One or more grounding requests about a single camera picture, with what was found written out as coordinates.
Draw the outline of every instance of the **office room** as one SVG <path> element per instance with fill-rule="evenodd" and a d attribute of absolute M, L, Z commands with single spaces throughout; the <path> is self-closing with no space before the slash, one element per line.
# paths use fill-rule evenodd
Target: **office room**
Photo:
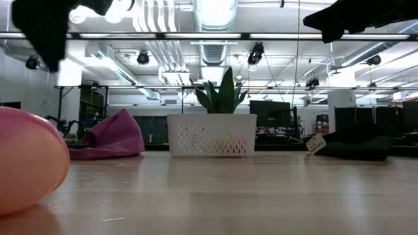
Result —
<path fill-rule="evenodd" d="M 1 0 L 0 234 L 418 234 L 416 6 Z"/>

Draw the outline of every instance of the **white pillar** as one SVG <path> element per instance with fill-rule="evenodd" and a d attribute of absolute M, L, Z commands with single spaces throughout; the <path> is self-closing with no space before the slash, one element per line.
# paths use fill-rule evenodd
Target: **white pillar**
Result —
<path fill-rule="evenodd" d="M 329 86 L 331 87 L 355 87 L 355 75 L 352 70 L 344 70 L 340 74 L 329 76 Z M 355 90 L 351 91 L 329 91 L 328 110 L 329 110 L 329 133 L 336 131 L 335 108 L 348 108 L 356 105 Z"/>
<path fill-rule="evenodd" d="M 56 86 L 79 86 L 82 80 L 82 66 L 76 61 L 85 57 L 86 41 L 67 41 L 67 58 L 59 64 Z M 61 119 L 78 120 L 80 113 L 80 89 L 65 88 L 61 105 Z M 78 125 L 71 127 L 70 133 L 76 133 Z"/>

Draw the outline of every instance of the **computer monitor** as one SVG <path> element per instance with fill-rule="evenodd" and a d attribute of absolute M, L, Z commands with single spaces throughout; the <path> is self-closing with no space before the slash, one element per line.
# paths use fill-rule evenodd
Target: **computer monitor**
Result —
<path fill-rule="evenodd" d="M 249 112 L 258 115 L 258 127 L 291 127 L 289 102 L 250 101 Z"/>

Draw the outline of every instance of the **snake plant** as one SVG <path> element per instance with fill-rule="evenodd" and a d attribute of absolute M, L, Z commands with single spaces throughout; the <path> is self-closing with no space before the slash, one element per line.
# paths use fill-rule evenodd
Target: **snake plant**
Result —
<path fill-rule="evenodd" d="M 211 82 L 205 82 L 205 92 L 195 88 L 197 99 L 207 109 L 208 114 L 233 114 L 236 107 L 245 99 L 248 92 L 241 93 L 242 84 L 234 88 L 233 70 L 231 67 L 223 75 L 219 92 Z"/>

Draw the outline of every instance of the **tag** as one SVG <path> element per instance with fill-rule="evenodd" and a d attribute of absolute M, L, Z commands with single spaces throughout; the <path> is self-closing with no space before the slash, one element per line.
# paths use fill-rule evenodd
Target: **tag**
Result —
<path fill-rule="evenodd" d="M 315 135 L 306 143 L 306 147 L 312 155 L 318 152 L 319 150 L 323 149 L 325 146 L 327 146 L 327 143 L 322 137 L 322 134 Z"/>

